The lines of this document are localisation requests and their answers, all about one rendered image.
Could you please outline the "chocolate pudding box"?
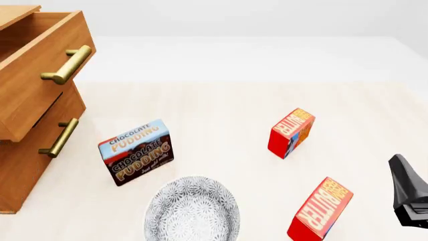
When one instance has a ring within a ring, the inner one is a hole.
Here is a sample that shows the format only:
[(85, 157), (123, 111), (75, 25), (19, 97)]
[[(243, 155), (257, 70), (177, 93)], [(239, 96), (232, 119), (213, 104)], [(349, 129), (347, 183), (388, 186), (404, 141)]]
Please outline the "chocolate pudding box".
[(160, 119), (105, 140), (98, 150), (117, 186), (174, 159), (169, 130)]

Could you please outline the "open wooden drawer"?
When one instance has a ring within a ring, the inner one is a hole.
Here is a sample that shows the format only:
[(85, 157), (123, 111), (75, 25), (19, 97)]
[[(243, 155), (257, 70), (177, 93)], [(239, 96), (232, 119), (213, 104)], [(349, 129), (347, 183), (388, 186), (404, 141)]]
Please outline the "open wooden drawer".
[[(92, 53), (64, 85), (40, 78), (82, 46)], [(34, 11), (0, 27), (0, 140), (20, 142), (95, 52), (82, 11)]]

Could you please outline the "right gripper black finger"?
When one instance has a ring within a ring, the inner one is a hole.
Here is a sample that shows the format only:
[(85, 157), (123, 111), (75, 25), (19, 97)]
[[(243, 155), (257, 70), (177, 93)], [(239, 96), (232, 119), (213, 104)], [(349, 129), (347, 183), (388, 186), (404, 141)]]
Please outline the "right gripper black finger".
[(428, 204), (428, 183), (426, 183), (401, 154), (389, 160), (393, 178), (394, 202), (397, 209), (403, 204)]

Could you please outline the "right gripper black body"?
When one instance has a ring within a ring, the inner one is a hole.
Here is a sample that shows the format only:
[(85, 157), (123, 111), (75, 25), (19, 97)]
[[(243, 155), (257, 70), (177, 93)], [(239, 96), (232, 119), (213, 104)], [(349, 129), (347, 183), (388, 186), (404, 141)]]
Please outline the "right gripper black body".
[(402, 226), (428, 229), (428, 196), (404, 200), (394, 197), (394, 213)]

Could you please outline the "red butter box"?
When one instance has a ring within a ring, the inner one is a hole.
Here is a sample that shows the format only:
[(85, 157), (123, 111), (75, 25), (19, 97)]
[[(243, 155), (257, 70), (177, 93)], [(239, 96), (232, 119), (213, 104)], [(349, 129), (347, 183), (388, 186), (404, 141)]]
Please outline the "red butter box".
[(296, 108), (272, 127), (268, 150), (285, 159), (308, 137), (315, 119), (309, 112)]
[(326, 177), (298, 210), (287, 235), (293, 241), (323, 241), (353, 195)]

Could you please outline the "grey patterned bowl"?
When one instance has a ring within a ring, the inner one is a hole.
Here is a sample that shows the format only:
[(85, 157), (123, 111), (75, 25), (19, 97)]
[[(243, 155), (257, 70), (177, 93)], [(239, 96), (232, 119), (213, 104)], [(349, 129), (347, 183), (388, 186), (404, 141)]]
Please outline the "grey patterned bowl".
[(188, 176), (169, 182), (146, 209), (146, 241), (237, 241), (240, 213), (220, 182)]

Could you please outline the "wooden cabinet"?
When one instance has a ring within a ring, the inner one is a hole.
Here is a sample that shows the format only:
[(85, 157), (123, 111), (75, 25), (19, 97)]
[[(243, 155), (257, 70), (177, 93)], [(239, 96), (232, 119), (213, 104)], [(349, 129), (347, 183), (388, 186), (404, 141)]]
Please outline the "wooden cabinet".
[[(41, 7), (39, 5), (0, 5), (0, 27), (6, 27), (10, 23), (15, 23), (17, 20), (21, 19), (22, 17), (25, 17), (30, 13), (33, 13), (34, 11), (41, 11)], [(68, 83), (68, 86), (70, 84), (75, 84), (74, 78), (71, 82)], [(0, 145), (6, 145), (10, 143), (17, 143), (17, 142), (0, 140)]]

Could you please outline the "closed wooden drawer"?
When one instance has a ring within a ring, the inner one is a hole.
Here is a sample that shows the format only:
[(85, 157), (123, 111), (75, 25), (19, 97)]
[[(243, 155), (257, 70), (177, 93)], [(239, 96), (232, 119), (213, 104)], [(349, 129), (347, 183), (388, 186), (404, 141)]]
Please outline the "closed wooden drawer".
[(53, 158), (39, 154), (50, 148), (64, 128), (58, 123), (79, 119), (86, 106), (70, 84), (34, 128), (17, 143), (0, 145), (0, 214), (15, 214)]

